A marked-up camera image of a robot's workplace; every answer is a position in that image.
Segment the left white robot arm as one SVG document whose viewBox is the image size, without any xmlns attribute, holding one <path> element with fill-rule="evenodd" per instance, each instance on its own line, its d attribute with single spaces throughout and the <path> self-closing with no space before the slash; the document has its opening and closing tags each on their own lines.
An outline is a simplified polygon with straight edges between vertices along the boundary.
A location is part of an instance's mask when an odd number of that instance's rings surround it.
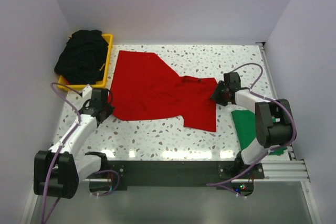
<svg viewBox="0 0 336 224">
<path fill-rule="evenodd" d="M 82 159 L 76 157 L 87 138 L 112 114 L 112 94 L 106 88 L 90 86 L 83 92 L 90 96 L 76 112 L 77 118 L 70 129 L 49 150 L 35 155 L 33 190 L 36 195 L 70 199 L 82 180 L 92 174 L 97 178 L 108 174 L 105 153 L 87 152 Z"/>
</svg>

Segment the red t-shirt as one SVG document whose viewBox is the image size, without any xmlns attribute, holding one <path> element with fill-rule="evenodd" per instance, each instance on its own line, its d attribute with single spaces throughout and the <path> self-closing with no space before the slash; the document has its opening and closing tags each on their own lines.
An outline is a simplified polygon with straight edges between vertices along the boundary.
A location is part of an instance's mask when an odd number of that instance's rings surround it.
<svg viewBox="0 0 336 224">
<path fill-rule="evenodd" d="M 157 54 L 120 51 L 109 102 L 124 121 L 181 116 L 184 127 L 216 131 L 215 78 L 179 76 Z"/>
</svg>

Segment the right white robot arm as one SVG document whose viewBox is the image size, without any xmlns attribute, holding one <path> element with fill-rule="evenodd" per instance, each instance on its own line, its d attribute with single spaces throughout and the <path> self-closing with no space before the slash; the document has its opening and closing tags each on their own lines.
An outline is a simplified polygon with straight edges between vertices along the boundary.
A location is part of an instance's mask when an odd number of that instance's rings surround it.
<svg viewBox="0 0 336 224">
<path fill-rule="evenodd" d="M 224 74 L 224 80 L 218 83 L 211 99 L 223 106 L 230 103 L 241 106 L 255 116 L 256 136 L 235 158 L 234 173 L 239 178 L 250 175 L 252 165 L 267 154 L 290 145 L 296 139 L 297 130 L 288 100 L 263 97 L 242 87 L 236 72 Z"/>
</svg>

